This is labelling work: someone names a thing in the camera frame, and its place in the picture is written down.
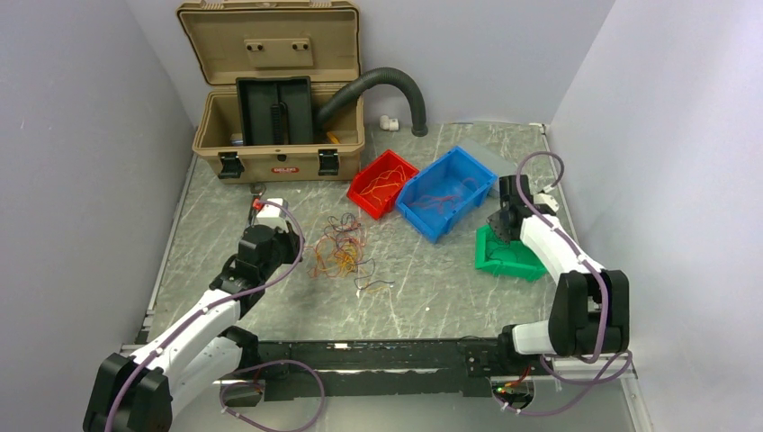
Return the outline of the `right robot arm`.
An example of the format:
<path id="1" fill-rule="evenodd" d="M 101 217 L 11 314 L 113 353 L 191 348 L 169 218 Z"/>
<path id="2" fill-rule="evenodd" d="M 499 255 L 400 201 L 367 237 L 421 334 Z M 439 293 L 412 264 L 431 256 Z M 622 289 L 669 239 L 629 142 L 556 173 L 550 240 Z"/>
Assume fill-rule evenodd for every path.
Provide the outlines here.
<path id="1" fill-rule="evenodd" d="M 506 327 L 496 349 L 501 370 L 516 374 L 532 355 L 586 356 L 625 351 L 630 342 L 629 280 L 592 259 L 562 227 L 557 211 L 529 191 L 526 175 L 498 179 L 493 233 L 518 242 L 540 260 L 556 284 L 548 319 Z"/>

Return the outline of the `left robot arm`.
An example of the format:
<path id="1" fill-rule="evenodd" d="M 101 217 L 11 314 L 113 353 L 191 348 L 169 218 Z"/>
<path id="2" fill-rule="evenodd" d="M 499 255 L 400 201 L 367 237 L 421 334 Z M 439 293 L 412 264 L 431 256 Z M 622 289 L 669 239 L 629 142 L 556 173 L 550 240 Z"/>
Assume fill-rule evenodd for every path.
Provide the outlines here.
<path id="1" fill-rule="evenodd" d="M 129 355 L 100 364 L 85 410 L 85 431 L 167 431 L 205 386 L 231 373 L 251 375 L 259 354 L 240 321 L 278 283 L 275 271 L 295 268 L 303 235 L 296 223 L 247 227 L 200 300 L 164 333 Z"/>

